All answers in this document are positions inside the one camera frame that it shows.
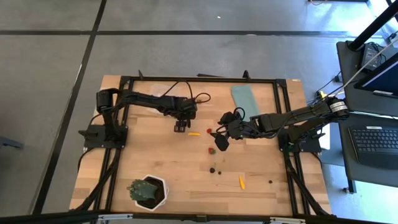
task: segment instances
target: white pot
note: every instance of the white pot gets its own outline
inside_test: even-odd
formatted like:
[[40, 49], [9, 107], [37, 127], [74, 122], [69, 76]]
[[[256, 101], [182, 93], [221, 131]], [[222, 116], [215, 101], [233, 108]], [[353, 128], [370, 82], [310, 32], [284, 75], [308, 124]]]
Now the white pot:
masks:
[[140, 207], [140, 208], [143, 208], [143, 209], [145, 209], [145, 210], [148, 210], [148, 211], [153, 212], [154, 210], [156, 210], [156, 208], [159, 208], [160, 206], [162, 206], [162, 205], [164, 205], [164, 204], [166, 203], [167, 195], [169, 194], [169, 188], [167, 187], [166, 181], [164, 181], [164, 179], [162, 179], [162, 178], [160, 178], [160, 177], [156, 177], [156, 176], [154, 176], [154, 175], [148, 174], [148, 175], [146, 175], [146, 176], [143, 178], [143, 180], [145, 180], [145, 178], [147, 178], [147, 177], [152, 177], [152, 178], [158, 179], [158, 180], [160, 180], [160, 181], [163, 182], [164, 199], [163, 199], [158, 205], [156, 205], [156, 207], [154, 207], [153, 209], [149, 209], [149, 208], [146, 208], [146, 207], [144, 207], [144, 206], [141, 206], [141, 205], [139, 205], [139, 204], [137, 203], [137, 201], [136, 201], [136, 206], [137, 206], [137, 207]]

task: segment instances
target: table leg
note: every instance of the table leg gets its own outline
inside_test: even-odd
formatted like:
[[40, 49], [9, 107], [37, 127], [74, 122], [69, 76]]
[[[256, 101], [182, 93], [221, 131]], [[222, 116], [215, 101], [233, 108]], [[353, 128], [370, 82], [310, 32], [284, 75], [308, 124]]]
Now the table leg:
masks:
[[24, 145], [20, 142], [8, 139], [8, 138], [4, 138], [0, 136], [0, 147], [1, 146], [11, 146], [11, 147], [15, 147], [18, 149], [22, 149], [24, 147]]
[[356, 193], [356, 186], [355, 181], [348, 179], [348, 187], [343, 188], [344, 192], [355, 194]]

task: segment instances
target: black desk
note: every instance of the black desk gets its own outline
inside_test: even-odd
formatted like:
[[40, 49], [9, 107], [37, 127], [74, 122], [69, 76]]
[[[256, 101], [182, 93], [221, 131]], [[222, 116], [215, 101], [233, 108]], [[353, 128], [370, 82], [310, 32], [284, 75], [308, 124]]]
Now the black desk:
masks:
[[358, 124], [370, 126], [398, 126], [398, 120], [351, 113], [346, 121], [339, 124], [347, 178], [398, 187], [398, 170], [364, 166], [356, 160], [353, 143], [348, 134], [348, 126]]
[[[389, 58], [396, 52], [396, 49], [388, 48], [383, 54]], [[341, 76], [343, 77], [343, 81], [347, 82], [358, 71], [357, 65], [361, 52], [353, 52], [347, 48], [346, 42], [338, 42], [337, 54]], [[355, 77], [355, 80], [365, 75], [365, 73], [360, 73]], [[346, 95], [346, 104], [350, 111], [398, 116], [398, 99], [376, 96], [370, 91], [355, 89], [353, 84], [349, 84], [344, 91]]]

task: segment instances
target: monitor screen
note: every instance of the monitor screen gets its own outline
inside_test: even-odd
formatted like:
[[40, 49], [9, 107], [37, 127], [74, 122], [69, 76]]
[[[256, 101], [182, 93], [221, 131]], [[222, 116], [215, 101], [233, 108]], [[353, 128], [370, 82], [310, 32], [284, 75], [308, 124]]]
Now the monitor screen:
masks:
[[398, 94], [398, 53], [359, 81], [356, 87]]

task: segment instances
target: cactus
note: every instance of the cactus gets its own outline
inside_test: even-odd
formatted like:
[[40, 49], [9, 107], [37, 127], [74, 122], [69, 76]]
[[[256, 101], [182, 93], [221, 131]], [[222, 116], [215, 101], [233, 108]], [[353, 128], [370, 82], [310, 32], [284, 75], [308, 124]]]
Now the cactus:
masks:
[[131, 199], [143, 201], [150, 198], [155, 199], [155, 191], [157, 190], [157, 186], [152, 185], [145, 180], [135, 180], [127, 189], [130, 191]]

